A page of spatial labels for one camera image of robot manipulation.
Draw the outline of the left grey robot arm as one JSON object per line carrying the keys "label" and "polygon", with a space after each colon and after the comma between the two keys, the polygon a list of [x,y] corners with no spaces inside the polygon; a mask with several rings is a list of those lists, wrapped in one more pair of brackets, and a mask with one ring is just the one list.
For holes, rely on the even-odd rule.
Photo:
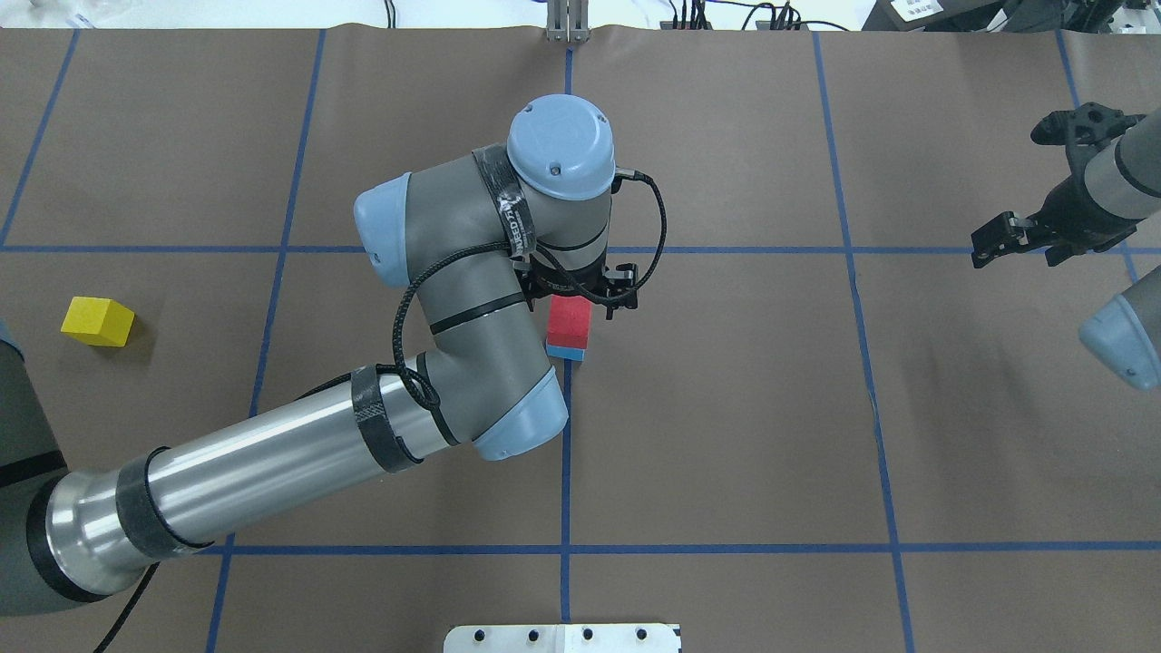
{"label": "left grey robot arm", "polygon": [[489,462],[569,417],[531,313],[539,297],[633,309],[646,274],[606,264],[626,180],[610,116],[531,100],[502,143],[354,201],[372,270],[403,292],[391,359],[117,471],[70,471],[24,353],[3,333],[3,617],[108,600],[221,536],[469,443]]}

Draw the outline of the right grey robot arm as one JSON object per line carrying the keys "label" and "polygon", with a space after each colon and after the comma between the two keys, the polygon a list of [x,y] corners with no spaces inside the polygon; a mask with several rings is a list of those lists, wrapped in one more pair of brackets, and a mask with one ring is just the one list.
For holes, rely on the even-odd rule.
{"label": "right grey robot arm", "polygon": [[[971,234],[971,264],[1040,249],[1058,266],[1087,253],[1119,247],[1160,211],[1160,116],[1127,114],[1090,102],[1050,112],[1029,134],[1033,143],[1061,146],[1069,175],[1040,210],[1001,211]],[[1158,270],[1115,294],[1079,326],[1079,342],[1135,390],[1158,390]]]}

